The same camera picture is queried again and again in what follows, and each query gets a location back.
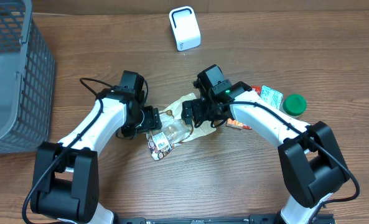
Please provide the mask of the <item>brown pantree snack bag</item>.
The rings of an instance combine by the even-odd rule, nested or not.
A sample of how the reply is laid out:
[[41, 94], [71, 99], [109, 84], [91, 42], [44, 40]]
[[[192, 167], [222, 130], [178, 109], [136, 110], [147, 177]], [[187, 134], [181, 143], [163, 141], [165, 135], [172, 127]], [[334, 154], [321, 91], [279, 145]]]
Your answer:
[[148, 148], [151, 157], [159, 161], [166, 157], [173, 149], [185, 142], [209, 135], [216, 131], [212, 128], [211, 122], [204, 122], [199, 128], [194, 128], [192, 124], [185, 124], [181, 118], [182, 103], [187, 100], [196, 100], [194, 93], [189, 93], [171, 103], [167, 108], [159, 112], [162, 128], [150, 131], [146, 134]]

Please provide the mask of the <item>orange small box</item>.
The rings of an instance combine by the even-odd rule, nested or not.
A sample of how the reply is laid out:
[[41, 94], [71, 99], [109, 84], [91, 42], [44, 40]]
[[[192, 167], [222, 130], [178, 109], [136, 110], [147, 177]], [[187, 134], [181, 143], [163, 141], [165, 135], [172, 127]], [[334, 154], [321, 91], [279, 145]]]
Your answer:
[[236, 129], [248, 129], [248, 130], [251, 129], [248, 125], [245, 125], [237, 120], [230, 119], [230, 118], [227, 119], [226, 126], [231, 127], [231, 128], [236, 128]]

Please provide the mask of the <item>red snack stick packet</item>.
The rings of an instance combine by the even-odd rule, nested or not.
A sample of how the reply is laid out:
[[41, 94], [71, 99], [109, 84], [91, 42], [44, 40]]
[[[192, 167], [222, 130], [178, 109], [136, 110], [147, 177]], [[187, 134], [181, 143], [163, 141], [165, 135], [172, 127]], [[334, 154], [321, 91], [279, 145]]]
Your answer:
[[261, 86], [252, 86], [252, 90], [257, 92], [258, 95], [261, 94]]

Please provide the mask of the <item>teal snack packet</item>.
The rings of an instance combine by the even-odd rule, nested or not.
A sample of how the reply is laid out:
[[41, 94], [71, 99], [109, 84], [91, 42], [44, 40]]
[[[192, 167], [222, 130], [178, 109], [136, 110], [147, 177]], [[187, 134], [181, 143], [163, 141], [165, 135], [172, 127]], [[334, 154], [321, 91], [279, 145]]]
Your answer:
[[273, 108], [277, 110], [280, 108], [281, 103], [283, 101], [283, 94], [277, 90], [274, 90], [268, 86], [263, 85], [261, 87], [260, 97], [267, 104], [271, 105]]

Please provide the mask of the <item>green lid jar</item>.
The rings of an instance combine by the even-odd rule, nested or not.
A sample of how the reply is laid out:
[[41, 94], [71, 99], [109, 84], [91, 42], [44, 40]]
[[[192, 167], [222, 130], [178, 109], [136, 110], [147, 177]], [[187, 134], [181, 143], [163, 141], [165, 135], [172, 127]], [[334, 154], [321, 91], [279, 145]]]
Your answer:
[[302, 95], [289, 95], [282, 103], [282, 110], [289, 116], [300, 116], [307, 109], [307, 101]]

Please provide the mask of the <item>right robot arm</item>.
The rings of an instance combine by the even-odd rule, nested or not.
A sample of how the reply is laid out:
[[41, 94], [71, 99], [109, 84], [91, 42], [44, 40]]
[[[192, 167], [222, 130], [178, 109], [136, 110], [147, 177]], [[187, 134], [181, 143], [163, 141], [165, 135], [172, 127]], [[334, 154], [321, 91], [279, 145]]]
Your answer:
[[284, 184], [290, 194], [267, 223], [334, 223], [319, 215], [331, 196], [350, 180], [350, 171], [331, 128], [319, 121], [310, 125], [268, 105], [251, 86], [232, 84], [217, 65], [200, 72], [194, 81], [200, 98], [182, 104], [181, 117], [195, 128], [235, 119], [247, 124], [278, 150]]

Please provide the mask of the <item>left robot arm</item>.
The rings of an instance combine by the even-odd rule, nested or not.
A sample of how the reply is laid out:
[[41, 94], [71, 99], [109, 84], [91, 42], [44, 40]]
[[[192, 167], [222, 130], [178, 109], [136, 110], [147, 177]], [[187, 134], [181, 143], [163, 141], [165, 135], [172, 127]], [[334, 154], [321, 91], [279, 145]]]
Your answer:
[[146, 105], [149, 87], [143, 76], [125, 70], [118, 85], [94, 92], [86, 118], [56, 143], [43, 142], [35, 157], [32, 188], [22, 205], [54, 223], [119, 223], [99, 201], [98, 157], [112, 136], [132, 140], [158, 130], [157, 108]]

